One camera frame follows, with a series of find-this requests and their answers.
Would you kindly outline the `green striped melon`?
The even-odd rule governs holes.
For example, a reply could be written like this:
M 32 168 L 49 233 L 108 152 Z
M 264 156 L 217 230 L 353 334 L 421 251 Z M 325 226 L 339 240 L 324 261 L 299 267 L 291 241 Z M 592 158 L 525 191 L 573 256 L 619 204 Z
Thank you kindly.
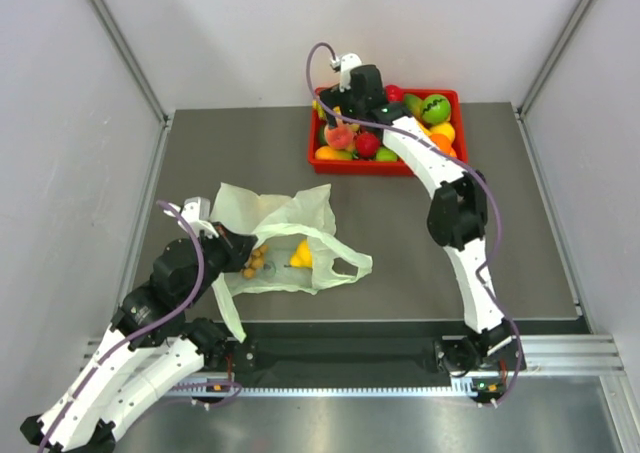
M 451 103 L 441 94 L 427 96 L 419 109 L 419 117 L 429 125 L 437 125 L 449 119 L 451 115 Z

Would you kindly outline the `brown longan cluster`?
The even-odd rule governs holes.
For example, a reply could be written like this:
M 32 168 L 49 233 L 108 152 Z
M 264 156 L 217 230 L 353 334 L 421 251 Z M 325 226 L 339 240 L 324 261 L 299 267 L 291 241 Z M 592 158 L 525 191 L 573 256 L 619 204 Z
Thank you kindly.
M 253 279 L 258 271 L 265 267 L 267 251 L 268 246 L 262 245 L 250 253 L 249 259 L 241 271 L 245 279 Z

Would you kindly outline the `pale green plastic bag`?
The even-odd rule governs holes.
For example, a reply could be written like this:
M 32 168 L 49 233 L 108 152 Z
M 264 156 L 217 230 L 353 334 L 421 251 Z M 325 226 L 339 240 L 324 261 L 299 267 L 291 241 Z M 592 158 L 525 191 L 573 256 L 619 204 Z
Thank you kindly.
M 222 320 L 231 335 L 246 339 L 234 297 L 268 292 L 304 292 L 353 284 L 373 269 L 371 256 L 360 253 L 336 238 L 336 218 L 330 205 L 331 186 L 301 190 L 294 196 L 259 195 L 223 183 L 214 200 L 211 222 L 258 238 L 257 248 L 268 246 L 266 263 L 253 279 L 241 273 L 224 273 L 212 283 Z M 299 243 L 307 240 L 313 267 L 294 268 L 289 260 Z

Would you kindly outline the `yellow pear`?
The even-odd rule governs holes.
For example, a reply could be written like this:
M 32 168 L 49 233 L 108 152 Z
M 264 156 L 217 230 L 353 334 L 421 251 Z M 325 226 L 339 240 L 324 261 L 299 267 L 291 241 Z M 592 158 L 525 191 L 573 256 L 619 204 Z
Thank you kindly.
M 303 240 L 297 246 L 289 260 L 289 265 L 294 268 L 313 267 L 313 257 L 307 240 Z

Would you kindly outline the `yellow banana bunch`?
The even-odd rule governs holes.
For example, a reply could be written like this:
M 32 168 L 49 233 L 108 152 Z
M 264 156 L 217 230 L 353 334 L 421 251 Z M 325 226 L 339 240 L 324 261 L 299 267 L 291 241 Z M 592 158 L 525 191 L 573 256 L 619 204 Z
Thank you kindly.
M 323 122 L 327 121 L 325 110 L 323 109 L 323 107 L 316 100 L 312 101 L 312 108 L 316 112 L 316 114 L 317 114 L 317 116 L 318 116 L 320 121 L 323 121 Z

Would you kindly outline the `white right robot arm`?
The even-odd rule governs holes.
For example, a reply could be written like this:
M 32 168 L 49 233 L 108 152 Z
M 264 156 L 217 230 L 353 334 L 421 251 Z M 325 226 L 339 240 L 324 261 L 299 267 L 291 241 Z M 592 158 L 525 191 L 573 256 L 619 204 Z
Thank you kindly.
M 512 343 L 512 325 L 498 305 L 488 271 L 487 208 L 493 198 L 480 173 L 442 151 L 402 102 L 388 100 L 378 68 L 354 54 L 332 60 L 336 85 L 316 94 L 331 123 L 342 120 L 375 132 L 427 190 L 430 236 L 452 264 L 469 333 L 441 345 L 440 366 L 453 376 L 487 369 Z

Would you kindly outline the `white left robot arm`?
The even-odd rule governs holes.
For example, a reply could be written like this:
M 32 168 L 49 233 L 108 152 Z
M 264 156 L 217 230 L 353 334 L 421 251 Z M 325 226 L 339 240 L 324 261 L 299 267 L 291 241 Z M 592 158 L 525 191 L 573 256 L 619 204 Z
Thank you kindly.
M 216 222 L 170 242 L 149 279 L 116 309 L 92 359 L 47 411 L 26 418 L 25 439 L 49 452 L 111 452 L 128 428 L 174 385 L 229 355 L 229 333 L 213 321 L 186 319 L 223 273 L 240 271 L 257 243 Z

